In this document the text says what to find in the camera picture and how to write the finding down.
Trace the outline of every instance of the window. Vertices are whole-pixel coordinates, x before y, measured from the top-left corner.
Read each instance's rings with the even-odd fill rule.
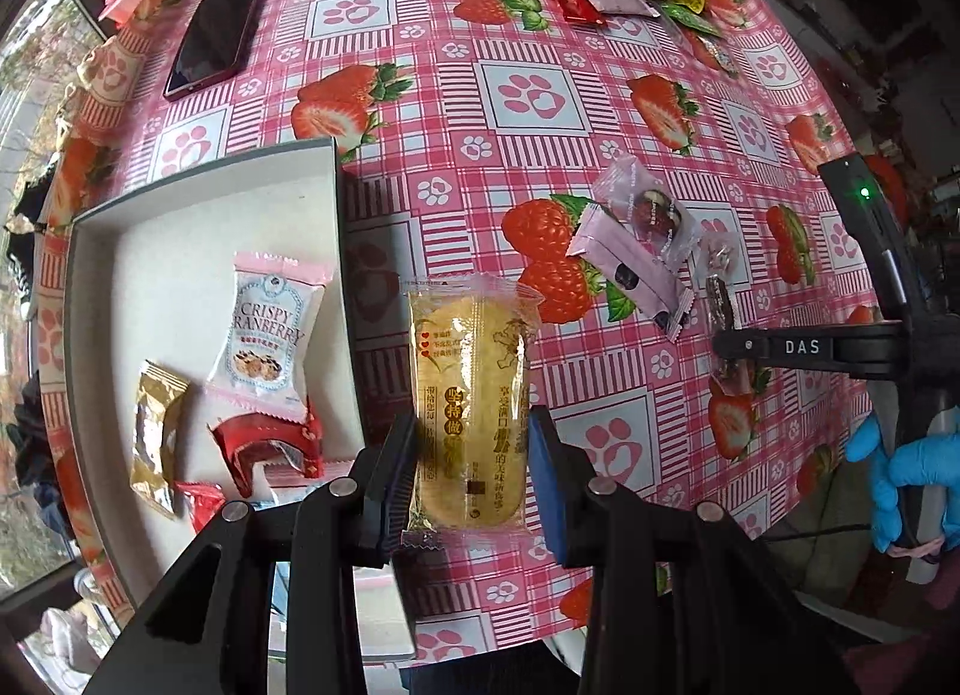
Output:
[[[56,145],[54,118],[67,83],[89,50],[100,42],[73,0],[28,0],[0,40],[0,212],[14,232],[29,230],[13,219],[26,189],[42,178]],[[45,576],[73,555],[66,541],[46,527],[32,487],[16,478],[16,449],[6,428],[30,378],[30,345],[23,281],[8,265],[31,237],[0,233],[0,600]]]

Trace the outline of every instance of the pink snack wrapper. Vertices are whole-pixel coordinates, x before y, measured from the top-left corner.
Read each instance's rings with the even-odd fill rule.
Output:
[[[304,422],[304,355],[332,270],[246,251],[233,268],[232,317],[208,388],[247,410]]]
[[[630,297],[675,342],[693,306],[693,290],[644,249],[601,205],[584,208],[567,256],[581,256]]]

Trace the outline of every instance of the red candy wrapper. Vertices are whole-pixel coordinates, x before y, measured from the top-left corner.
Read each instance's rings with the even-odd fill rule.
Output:
[[[594,24],[603,26],[606,24],[606,18],[603,18],[597,8],[589,3],[588,0],[552,0],[563,13],[563,19],[571,24]]]
[[[323,429],[309,400],[305,425],[267,414],[243,414],[220,422],[210,432],[242,497],[253,494],[253,465],[277,456],[285,457],[306,478],[323,475]]]
[[[193,532],[200,532],[210,519],[217,515],[227,502],[224,489],[219,484],[205,484],[202,481],[175,481],[174,487],[184,494],[186,507],[190,512]]]

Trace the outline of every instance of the plastic bag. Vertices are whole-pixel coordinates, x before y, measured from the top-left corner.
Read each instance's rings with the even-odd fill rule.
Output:
[[[680,272],[702,232],[664,181],[655,179],[637,157],[627,155],[593,181],[592,192],[617,219],[632,227],[667,270],[674,275]]]
[[[529,351],[542,297],[492,275],[407,290],[419,460],[403,540],[522,530]]]

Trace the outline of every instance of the hand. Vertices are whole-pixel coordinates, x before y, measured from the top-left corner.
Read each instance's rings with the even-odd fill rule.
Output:
[[[944,548],[960,543],[960,435],[928,435],[896,449],[887,458],[880,445],[880,422],[871,414],[847,444],[847,459],[857,463],[870,457],[870,494],[874,499],[874,545],[885,552],[901,535],[896,488],[938,484],[947,488],[944,511]]]

